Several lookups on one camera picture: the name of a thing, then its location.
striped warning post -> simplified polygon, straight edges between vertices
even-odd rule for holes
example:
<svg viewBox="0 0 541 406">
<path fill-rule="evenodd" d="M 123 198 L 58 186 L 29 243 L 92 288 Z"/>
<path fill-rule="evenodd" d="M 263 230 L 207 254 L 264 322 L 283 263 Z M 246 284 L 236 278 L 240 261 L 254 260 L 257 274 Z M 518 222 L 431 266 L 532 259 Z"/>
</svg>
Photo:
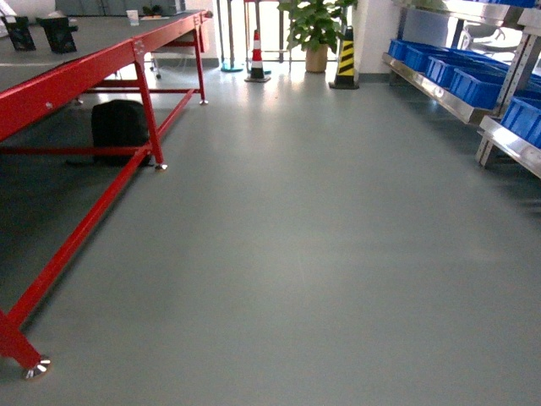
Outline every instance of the striped warning post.
<svg viewBox="0 0 541 406">
<path fill-rule="evenodd" d="M 340 61 L 336 70 L 334 82 L 329 82 L 331 89 L 358 89 L 358 83 L 355 81 L 355 68 L 353 58 L 353 27 L 346 28 L 342 49 L 340 51 Z"/>
<path fill-rule="evenodd" d="M 250 75 L 245 79 L 247 82 L 266 82 L 271 77 L 265 75 L 263 70 L 263 60 L 261 59 L 261 39 L 260 33 L 254 31 L 254 50 L 252 53 L 252 68 L 250 69 Z"/>
</svg>

black backpack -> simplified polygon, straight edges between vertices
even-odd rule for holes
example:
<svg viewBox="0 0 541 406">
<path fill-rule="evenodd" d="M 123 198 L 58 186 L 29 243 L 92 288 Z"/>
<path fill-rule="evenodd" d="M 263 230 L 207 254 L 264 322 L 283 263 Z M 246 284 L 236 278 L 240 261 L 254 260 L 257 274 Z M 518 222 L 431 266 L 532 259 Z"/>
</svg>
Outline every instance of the black backpack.
<svg viewBox="0 0 541 406">
<path fill-rule="evenodd" d="M 94 147 L 141 146 L 149 140 L 145 108 L 133 100 L 112 100 L 92 108 L 92 139 Z M 94 156 L 94 162 L 121 167 L 131 156 Z M 147 156 L 140 166 L 149 164 Z"/>
</svg>

black container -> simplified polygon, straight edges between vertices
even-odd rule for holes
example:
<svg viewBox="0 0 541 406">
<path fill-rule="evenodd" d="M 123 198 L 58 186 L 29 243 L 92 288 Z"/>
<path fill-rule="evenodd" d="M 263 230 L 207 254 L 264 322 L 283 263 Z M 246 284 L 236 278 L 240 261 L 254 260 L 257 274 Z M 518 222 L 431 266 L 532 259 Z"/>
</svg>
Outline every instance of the black container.
<svg viewBox="0 0 541 406">
<path fill-rule="evenodd" d="M 55 53 L 76 52 L 74 38 L 71 33 L 77 26 L 70 27 L 68 17 L 36 19 L 45 30 L 45 35 Z"/>
<path fill-rule="evenodd" d="M 15 51 L 35 51 L 36 45 L 28 31 L 28 17 L 6 15 L 2 22 L 8 30 L 9 39 L 14 44 Z"/>
</svg>

shelf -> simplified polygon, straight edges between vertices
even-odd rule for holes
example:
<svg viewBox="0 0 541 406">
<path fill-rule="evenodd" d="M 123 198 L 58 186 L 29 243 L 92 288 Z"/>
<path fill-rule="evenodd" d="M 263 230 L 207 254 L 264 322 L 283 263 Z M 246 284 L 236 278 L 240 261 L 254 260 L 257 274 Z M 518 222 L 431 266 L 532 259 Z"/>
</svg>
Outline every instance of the shelf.
<svg viewBox="0 0 541 406">
<path fill-rule="evenodd" d="M 448 90 L 428 80 L 419 72 L 415 72 L 404 63 L 394 59 L 388 53 L 384 53 L 382 59 L 394 72 L 417 87 L 425 95 L 436 100 L 445 110 L 465 124 L 479 125 L 484 116 L 492 113 L 491 110 L 470 106 L 455 95 L 452 95 Z"/>
<path fill-rule="evenodd" d="M 541 178 L 541 150 L 539 148 L 502 127 L 490 117 L 485 117 L 479 127 L 481 128 L 479 133 L 486 140 L 492 142 L 528 171 Z"/>
<path fill-rule="evenodd" d="M 505 4 L 465 2 L 463 0 L 392 0 L 404 8 L 430 11 L 489 25 L 522 29 L 518 24 L 525 8 Z"/>
<path fill-rule="evenodd" d="M 524 26 L 525 33 L 541 36 L 541 10 L 525 8 L 518 23 Z"/>
</svg>

table top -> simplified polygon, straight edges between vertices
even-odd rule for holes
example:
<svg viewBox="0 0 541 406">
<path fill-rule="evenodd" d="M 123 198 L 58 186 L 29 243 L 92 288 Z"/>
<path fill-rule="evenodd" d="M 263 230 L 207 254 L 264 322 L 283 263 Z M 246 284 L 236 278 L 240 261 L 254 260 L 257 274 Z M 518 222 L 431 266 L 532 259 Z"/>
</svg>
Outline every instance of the table top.
<svg viewBox="0 0 541 406">
<path fill-rule="evenodd" d="M 72 33 L 77 52 L 64 54 L 53 53 L 45 31 L 39 25 L 31 25 L 30 33 L 36 44 L 35 51 L 15 51 L 9 37 L 0 38 L 0 92 L 64 63 L 112 47 L 173 21 L 188 18 L 199 11 L 186 11 L 171 16 L 170 19 L 142 20 L 137 26 L 130 26 L 127 17 L 77 17 L 71 23 L 79 27 Z"/>
</svg>

